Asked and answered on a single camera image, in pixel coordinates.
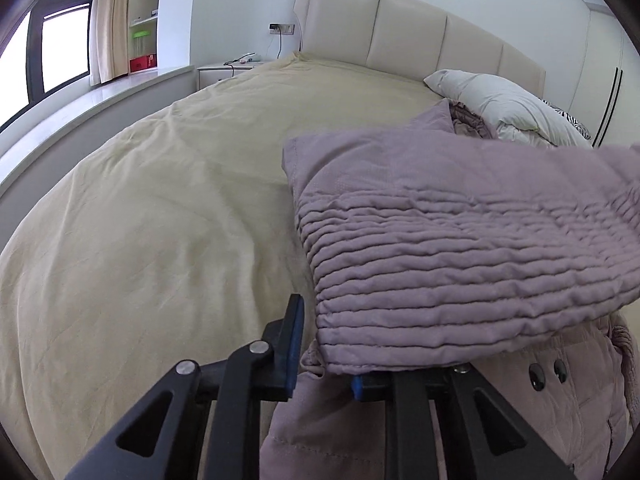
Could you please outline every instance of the bed sheet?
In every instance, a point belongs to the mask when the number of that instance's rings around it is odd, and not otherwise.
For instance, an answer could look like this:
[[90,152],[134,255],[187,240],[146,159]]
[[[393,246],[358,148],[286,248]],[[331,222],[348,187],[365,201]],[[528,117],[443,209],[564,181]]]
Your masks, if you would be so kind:
[[294,54],[81,161],[0,256],[0,421],[37,478],[61,480],[179,360],[220,360],[258,338],[292,292],[309,340],[284,140],[399,124],[439,99],[421,82]]

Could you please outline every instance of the curtain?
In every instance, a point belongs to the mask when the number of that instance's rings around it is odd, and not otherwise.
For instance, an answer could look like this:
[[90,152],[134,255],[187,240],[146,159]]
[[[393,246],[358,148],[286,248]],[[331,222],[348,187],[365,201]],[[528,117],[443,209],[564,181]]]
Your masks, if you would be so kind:
[[129,0],[93,0],[89,20],[91,85],[129,72]]

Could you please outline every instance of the plastic container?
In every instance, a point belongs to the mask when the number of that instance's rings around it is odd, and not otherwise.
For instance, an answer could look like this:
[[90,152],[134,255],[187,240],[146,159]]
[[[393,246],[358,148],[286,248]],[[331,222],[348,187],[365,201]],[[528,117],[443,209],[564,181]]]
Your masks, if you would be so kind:
[[133,55],[134,57],[144,56],[151,51],[151,32],[139,30],[133,34]]

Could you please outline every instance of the headboard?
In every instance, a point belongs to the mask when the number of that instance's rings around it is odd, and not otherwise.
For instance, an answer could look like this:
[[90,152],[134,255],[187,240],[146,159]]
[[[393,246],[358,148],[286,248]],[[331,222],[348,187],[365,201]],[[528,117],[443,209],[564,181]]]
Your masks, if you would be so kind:
[[473,23],[419,0],[296,0],[302,50],[410,79],[450,68],[542,97],[545,70]]

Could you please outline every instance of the window frame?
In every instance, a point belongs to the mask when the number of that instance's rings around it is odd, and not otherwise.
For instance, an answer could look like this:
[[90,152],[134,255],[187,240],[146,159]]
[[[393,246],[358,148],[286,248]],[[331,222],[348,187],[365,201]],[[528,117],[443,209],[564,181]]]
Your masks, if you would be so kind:
[[91,20],[91,6],[93,0],[37,0],[31,9],[29,16],[29,24],[27,28],[27,45],[26,45],[26,65],[25,76],[27,83],[27,96],[29,104],[18,110],[4,124],[0,124],[0,134],[2,131],[13,123],[23,113],[31,110],[36,104],[52,94],[55,94],[61,88],[64,88],[75,81],[89,75],[89,71],[78,74],[77,76],[60,83],[55,88],[45,92],[44,78],[42,75],[42,30],[44,27],[45,17],[52,14],[61,16],[67,12],[78,10],[81,8],[89,9],[89,19],[87,20],[86,31],[86,52],[87,61],[89,59],[89,26]]

